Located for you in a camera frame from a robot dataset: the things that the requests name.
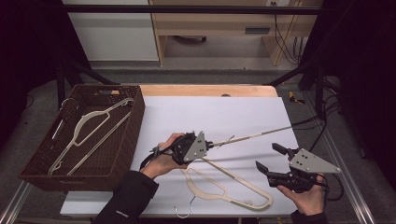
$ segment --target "black sleeve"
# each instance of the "black sleeve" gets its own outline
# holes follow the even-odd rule
[[[128,172],[113,192],[113,197],[92,224],[132,224],[145,210],[158,184],[137,171]]]
[[[293,224],[328,224],[325,213],[316,214],[313,216],[306,216],[301,214],[298,210],[291,213],[291,220]]]

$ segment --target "aluminum rail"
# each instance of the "aluminum rail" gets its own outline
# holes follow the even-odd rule
[[[269,15],[323,15],[336,13],[335,9],[321,7],[235,7],[235,6],[146,6],[146,5],[71,5],[44,6],[46,10],[72,13],[198,13],[198,14],[269,14]]]
[[[2,212],[0,216],[0,224],[14,223],[31,189],[31,184],[25,181],[21,182],[11,201],[8,203],[8,206]]]
[[[306,92],[303,92],[303,95],[312,113],[316,114],[314,99],[312,99],[312,96],[310,94],[307,94]],[[358,185],[353,179],[352,174],[349,172],[347,165],[344,163],[344,160],[342,159],[338,151],[337,146],[332,140],[332,136],[327,130],[325,130],[323,133],[323,141],[326,145],[327,152],[329,153],[332,162],[343,171],[341,174],[338,175],[340,176],[341,182],[343,183],[343,186],[345,188],[345,192],[355,210],[359,221],[361,222],[361,224],[375,224],[374,217],[369,207],[367,206],[366,201],[364,201]]]

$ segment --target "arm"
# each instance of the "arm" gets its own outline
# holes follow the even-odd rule
[[[170,146],[183,133],[173,133],[160,147]],[[154,178],[165,175],[173,169],[186,169],[187,165],[177,165],[171,156],[160,155],[151,160],[140,172],[129,171],[114,190],[113,197],[98,214],[92,224],[131,224],[154,197],[159,185]]]
[[[295,193],[283,186],[277,186],[286,197],[290,198],[297,206],[297,210],[291,214],[294,224],[327,224],[326,215],[323,212],[323,189],[314,185],[311,190],[303,193]]]

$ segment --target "white cabinet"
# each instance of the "white cabinet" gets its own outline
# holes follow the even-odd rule
[[[147,0],[63,0],[80,5],[147,5]],[[69,13],[90,62],[158,61],[149,13]]]

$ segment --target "hanger hook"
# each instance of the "hanger hook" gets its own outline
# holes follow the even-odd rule
[[[181,216],[177,213],[177,207],[176,207],[176,206],[174,206],[174,208],[175,208],[175,214],[176,214],[178,217],[180,217],[180,218],[189,217],[189,216],[191,215],[191,213],[192,213],[192,211],[191,211],[191,204],[192,204],[192,201],[194,201],[194,199],[195,199],[195,195],[194,195],[194,197],[192,198],[192,200],[190,201],[190,212],[189,212],[186,216],[181,217]]]
[[[61,103],[61,110],[64,108],[64,104],[65,104],[66,101],[68,101],[68,100],[75,100],[75,102],[77,102],[76,109],[78,109],[78,101],[77,101],[76,99],[74,99],[74,98],[67,98],[67,99],[64,99],[64,101]]]
[[[60,161],[58,163],[58,165],[55,168],[53,168],[53,171],[59,170],[59,168],[61,168],[61,165],[62,165],[62,162]]]

